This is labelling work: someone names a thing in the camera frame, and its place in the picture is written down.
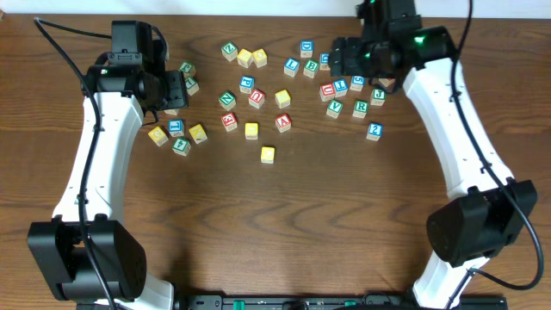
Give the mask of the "green letter R block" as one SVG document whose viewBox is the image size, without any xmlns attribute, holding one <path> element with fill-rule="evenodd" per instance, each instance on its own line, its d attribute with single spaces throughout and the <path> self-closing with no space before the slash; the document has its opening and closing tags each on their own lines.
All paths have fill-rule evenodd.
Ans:
<svg viewBox="0 0 551 310">
<path fill-rule="evenodd" d="M 368 108 L 368 102 L 356 100 L 352 116 L 359 119 L 364 119 L 368 113 Z"/>
</svg>

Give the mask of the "yellow letter O block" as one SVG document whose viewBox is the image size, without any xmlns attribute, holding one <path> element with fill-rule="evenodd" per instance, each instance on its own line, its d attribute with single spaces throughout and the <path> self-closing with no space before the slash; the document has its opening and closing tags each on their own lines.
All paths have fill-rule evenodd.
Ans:
<svg viewBox="0 0 551 310">
<path fill-rule="evenodd" d="M 247 140 L 258 139 L 259 126 L 256 122 L 248 122 L 245 124 L 245 138 Z"/>
</svg>

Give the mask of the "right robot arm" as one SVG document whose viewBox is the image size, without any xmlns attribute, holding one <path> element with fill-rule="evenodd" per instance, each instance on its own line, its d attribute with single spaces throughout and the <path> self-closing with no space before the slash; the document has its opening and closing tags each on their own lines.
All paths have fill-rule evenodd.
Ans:
<svg viewBox="0 0 551 310">
<path fill-rule="evenodd" d="M 439 159 L 449 202 L 426 221 L 432 253 L 402 295 L 367 294 L 362 309 L 504 309 L 500 297 L 464 297 L 474 276 L 529 221 L 537 193 L 499 157 L 465 85 L 462 42 L 443 26 L 426 28 L 411 1 L 365 1 L 356 7 L 358 37 L 336 38 L 329 65 L 336 77 L 360 76 L 375 89 L 391 78 L 423 121 Z"/>
</svg>

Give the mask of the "yellow letter C block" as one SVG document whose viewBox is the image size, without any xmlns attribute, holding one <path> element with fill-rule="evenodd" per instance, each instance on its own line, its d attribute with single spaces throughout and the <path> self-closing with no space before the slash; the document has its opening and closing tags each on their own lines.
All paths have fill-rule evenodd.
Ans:
<svg viewBox="0 0 551 310">
<path fill-rule="evenodd" d="M 272 146 L 263 146 L 261 149 L 261 162 L 263 164 L 273 164 L 275 160 L 276 149 Z"/>
</svg>

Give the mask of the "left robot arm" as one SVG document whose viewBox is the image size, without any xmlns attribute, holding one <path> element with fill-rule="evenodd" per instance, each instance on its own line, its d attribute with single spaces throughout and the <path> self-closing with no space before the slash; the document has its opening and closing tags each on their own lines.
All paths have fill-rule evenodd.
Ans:
<svg viewBox="0 0 551 310">
<path fill-rule="evenodd" d="M 144 248 L 124 227 L 124 188 L 146 114 L 188 106 L 183 75 L 169 71 L 160 31 L 115 21 L 111 48 L 77 78 L 84 123 L 70 180 L 28 248 L 53 297 L 80 309 L 183 309 L 176 286 L 147 270 Z"/>
</svg>

